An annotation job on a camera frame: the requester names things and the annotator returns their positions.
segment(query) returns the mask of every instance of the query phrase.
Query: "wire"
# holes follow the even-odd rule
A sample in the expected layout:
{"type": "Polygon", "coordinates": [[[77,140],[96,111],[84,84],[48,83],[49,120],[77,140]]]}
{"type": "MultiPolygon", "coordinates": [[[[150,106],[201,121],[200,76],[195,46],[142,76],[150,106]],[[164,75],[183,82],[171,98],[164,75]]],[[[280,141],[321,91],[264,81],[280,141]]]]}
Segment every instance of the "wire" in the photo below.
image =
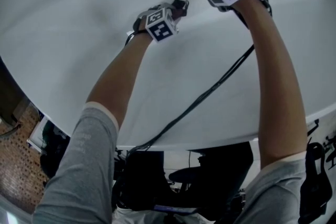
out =
{"type": "Polygon", "coordinates": [[[126,42],[125,42],[125,46],[128,44],[128,42],[131,41],[132,37],[134,37],[134,32],[131,33],[131,34],[127,37],[126,42]]]}
{"type": "Polygon", "coordinates": [[[165,134],[168,130],[170,130],[176,123],[178,123],[181,119],[187,116],[190,112],[192,112],[199,104],[201,104],[207,97],[209,97],[219,86],[221,86],[231,75],[243,64],[243,62],[247,59],[247,57],[253,52],[254,45],[252,45],[230,68],[229,70],[214,84],[212,85],[207,91],[202,93],[180,116],[173,119],[170,123],[168,123],[165,128],[154,138],[149,140],[148,142],[136,146],[132,148],[127,155],[133,154],[135,151],[138,150],[145,150],[147,151],[163,134],[165,134]]]}
{"type": "Polygon", "coordinates": [[[317,120],[314,121],[314,123],[315,123],[315,126],[314,126],[312,129],[310,129],[310,130],[308,131],[307,136],[309,136],[309,135],[311,135],[313,132],[315,132],[315,130],[319,127],[320,120],[317,119],[317,120]]]}
{"type": "Polygon", "coordinates": [[[4,134],[0,134],[0,138],[8,138],[10,137],[12,134],[14,134],[17,130],[19,130],[21,128],[21,124],[17,124],[13,129],[11,129],[10,131],[4,133],[4,134]]]}
{"type": "MultiPolygon", "coordinates": [[[[267,8],[268,13],[272,16],[272,8],[268,3],[268,0],[260,0],[262,4],[267,8]]],[[[243,24],[248,28],[244,18],[242,15],[234,10],[238,18],[243,22],[243,24]]],[[[162,131],[155,136],[154,138],[150,139],[148,142],[136,146],[132,148],[130,151],[128,151],[128,154],[126,156],[126,162],[128,157],[138,151],[138,150],[145,150],[147,151],[160,137],[168,132],[174,125],[176,125],[181,119],[183,119],[185,116],[187,116],[191,111],[193,111],[199,104],[201,104],[208,96],[210,96],[215,90],[218,89],[219,86],[221,86],[231,75],[243,64],[243,62],[248,58],[248,56],[254,51],[254,45],[252,45],[230,68],[229,70],[214,84],[212,85],[207,91],[202,93],[180,116],[173,119],[170,123],[168,123],[165,128],[162,129],[162,131]]]]}

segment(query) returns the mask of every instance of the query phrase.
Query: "forearm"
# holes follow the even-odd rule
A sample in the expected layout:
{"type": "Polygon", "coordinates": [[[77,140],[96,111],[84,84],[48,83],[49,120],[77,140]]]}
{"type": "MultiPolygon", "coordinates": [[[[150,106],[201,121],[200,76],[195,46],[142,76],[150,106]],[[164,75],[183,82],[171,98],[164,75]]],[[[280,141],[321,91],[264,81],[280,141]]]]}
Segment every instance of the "forearm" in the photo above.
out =
{"type": "Polygon", "coordinates": [[[286,46],[260,1],[248,1],[240,12],[251,31],[258,61],[259,145],[264,167],[306,150],[307,128],[298,80],[286,46]]]}
{"type": "Polygon", "coordinates": [[[136,35],[107,67],[92,89],[88,102],[104,105],[121,126],[142,58],[151,43],[149,34],[136,35]]]}

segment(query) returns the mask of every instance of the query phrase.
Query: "white table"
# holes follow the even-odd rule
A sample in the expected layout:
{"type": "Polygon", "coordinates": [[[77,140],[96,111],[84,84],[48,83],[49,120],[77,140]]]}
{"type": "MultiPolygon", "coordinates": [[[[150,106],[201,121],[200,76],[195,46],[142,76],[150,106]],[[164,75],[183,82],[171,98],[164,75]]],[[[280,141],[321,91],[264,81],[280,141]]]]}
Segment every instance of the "white table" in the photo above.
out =
{"type": "MultiPolygon", "coordinates": [[[[0,54],[22,90],[71,135],[82,106],[122,49],[136,15],[163,0],[0,0],[0,54]]],[[[244,25],[206,0],[189,0],[180,34],[145,54],[118,147],[148,141],[251,45],[244,25]]],[[[270,0],[311,122],[336,109],[336,0],[270,0]]],[[[259,81],[253,53],[155,149],[221,146],[256,137],[259,81]]]]}

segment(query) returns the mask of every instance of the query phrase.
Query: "gray shirt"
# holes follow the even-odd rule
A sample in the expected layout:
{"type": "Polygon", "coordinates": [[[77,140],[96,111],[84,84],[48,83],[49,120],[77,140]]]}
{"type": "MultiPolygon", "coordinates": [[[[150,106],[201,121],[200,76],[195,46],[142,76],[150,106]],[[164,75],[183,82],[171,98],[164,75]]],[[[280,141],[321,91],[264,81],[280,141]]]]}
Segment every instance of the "gray shirt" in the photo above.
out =
{"type": "MultiPolygon", "coordinates": [[[[33,223],[112,223],[111,196],[118,124],[97,103],[88,103],[33,223]]],[[[265,167],[246,190],[246,206],[235,223],[297,223],[305,153],[265,167]]],[[[165,213],[120,210],[113,223],[160,223],[165,213]]],[[[194,214],[187,224],[213,223],[194,214]]]]}

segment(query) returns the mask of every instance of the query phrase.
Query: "gray sleeve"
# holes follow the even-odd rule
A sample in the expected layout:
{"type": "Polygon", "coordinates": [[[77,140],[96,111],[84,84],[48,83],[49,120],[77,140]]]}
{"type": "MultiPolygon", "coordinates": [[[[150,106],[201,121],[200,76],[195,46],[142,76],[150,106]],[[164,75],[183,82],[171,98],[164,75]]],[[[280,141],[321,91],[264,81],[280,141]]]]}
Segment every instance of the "gray sleeve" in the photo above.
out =
{"type": "Polygon", "coordinates": [[[271,171],[261,171],[246,190],[245,208],[235,224],[298,223],[305,178],[305,159],[279,162],[271,171]]]}
{"type": "Polygon", "coordinates": [[[116,141],[113,121],[98,109],[84,109],[33,223],[110,224],[116,141]]]}

